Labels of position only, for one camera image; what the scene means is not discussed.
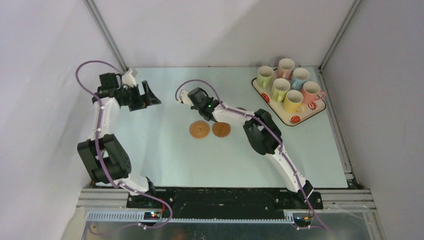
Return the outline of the woven rattan coaster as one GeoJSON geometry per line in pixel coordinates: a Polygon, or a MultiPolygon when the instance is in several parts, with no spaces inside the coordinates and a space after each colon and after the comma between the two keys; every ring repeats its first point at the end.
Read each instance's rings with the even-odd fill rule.
{"type": "Polygon", "coordinates": [[[195,139],[202,139],[209,135],[210,125],[203,120],[193,122],[189,127],[190,135],[195,139]]]}

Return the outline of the light wooden coaster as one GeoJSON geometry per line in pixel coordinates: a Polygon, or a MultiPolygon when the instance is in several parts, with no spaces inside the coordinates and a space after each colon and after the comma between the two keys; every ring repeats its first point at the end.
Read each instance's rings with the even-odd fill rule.
{"type": "Polygon", "coordinates": [[[219,138],[227,137],[231,132],[231,126],[225,122],[215,122],[212,126],[212,132],[219,138]]]}

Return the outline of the yellow mug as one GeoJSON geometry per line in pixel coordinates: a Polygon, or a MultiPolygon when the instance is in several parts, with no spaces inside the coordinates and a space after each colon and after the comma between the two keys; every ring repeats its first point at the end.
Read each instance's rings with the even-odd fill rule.
{"type": "Polygon", "coordinates": [[[289,90],[283,100],[283,110],[287,113],[302,113],[305,111],[303,100],[304,96],[300,91],[289,90]]]}

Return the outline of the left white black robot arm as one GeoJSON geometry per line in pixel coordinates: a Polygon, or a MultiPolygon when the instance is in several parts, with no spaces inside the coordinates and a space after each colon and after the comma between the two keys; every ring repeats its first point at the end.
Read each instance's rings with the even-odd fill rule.
{"type": "Polygon", "coordinates": [[[121,107],[133,112],[161,104],[145,80],[144,94],[140,93],[136,75],[137,71],[131,69],[124,74],[99,76],[101,85],[91,99],[95,110],[93,127],[88,139],[78,143],[77,152],[95,184],[122,188],[132,196],[140,194],[138,201],[145,208],[153,208],[158,202],[155,186],[148,177],[132,174],[130,157],[113,134],[121,107]]]}

